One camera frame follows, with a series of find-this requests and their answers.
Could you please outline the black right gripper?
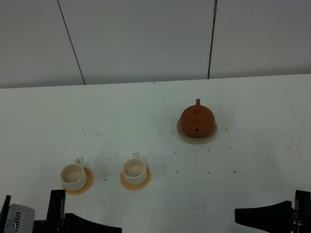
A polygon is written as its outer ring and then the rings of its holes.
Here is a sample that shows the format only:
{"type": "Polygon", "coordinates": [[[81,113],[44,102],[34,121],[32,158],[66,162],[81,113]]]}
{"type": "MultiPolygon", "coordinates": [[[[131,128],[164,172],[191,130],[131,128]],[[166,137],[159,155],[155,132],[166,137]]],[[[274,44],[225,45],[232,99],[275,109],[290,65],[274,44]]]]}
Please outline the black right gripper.
{"type": "Polygon", "coordinates": [[[268,233],[310,233],[311,193],[296,190],[294,210],[288,200],[265,207],[235,209],[235,222],[268,233]]]}

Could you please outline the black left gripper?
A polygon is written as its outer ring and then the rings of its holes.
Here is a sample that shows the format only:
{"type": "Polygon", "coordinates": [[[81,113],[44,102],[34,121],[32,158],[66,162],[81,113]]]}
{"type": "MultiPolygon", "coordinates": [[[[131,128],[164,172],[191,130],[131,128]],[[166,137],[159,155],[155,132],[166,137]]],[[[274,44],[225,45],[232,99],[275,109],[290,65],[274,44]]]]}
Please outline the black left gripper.
{"type": "Polygon", "coordinates": [[[45,220],[34,221],[34,233],[57,233],[64,221],[65,233],[121,233],[122,228],[106,226],[83,219],[75,214],[64,214],[66,192],[52,190],[45,220]]]}

